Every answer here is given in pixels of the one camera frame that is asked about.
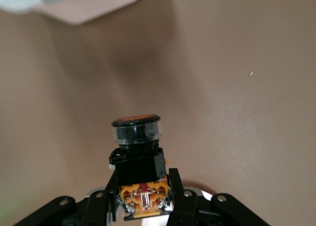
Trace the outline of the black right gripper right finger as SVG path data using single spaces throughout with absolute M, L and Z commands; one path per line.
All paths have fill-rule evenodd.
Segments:
M 268 223 L 234 196 L 219 193 L 207 200 L 183 186 L 178 169 L 169 169 L 173 211 L 168 226 L 267 226 Z

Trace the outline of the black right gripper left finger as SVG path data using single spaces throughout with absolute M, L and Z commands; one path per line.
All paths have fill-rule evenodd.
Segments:
M 93 191 L 80 202 L 59 196 L 26 216 L 16 226 L 105 226 L 116 220 L 118 209 L 116 172 L 105 188 Z

